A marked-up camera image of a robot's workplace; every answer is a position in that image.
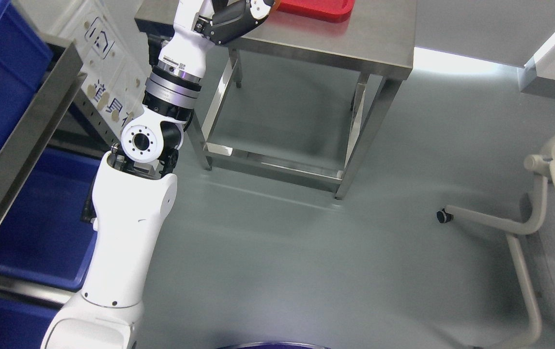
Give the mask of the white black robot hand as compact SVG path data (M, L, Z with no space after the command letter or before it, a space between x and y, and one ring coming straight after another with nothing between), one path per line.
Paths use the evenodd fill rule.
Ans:
M205 54L260 26L278 0L181 0L173 21L174 35L164 46L167 53Z

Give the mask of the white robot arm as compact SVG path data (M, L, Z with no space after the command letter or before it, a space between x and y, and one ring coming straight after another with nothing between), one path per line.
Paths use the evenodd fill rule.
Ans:
M124 169L123 160L150 164L177 154L185 118L164 106L143 106L106 152L94 179L97 241L80 291L54 316L43 349L133 349L144 315L142 300L156 240L177 193L173 165L160 179Z

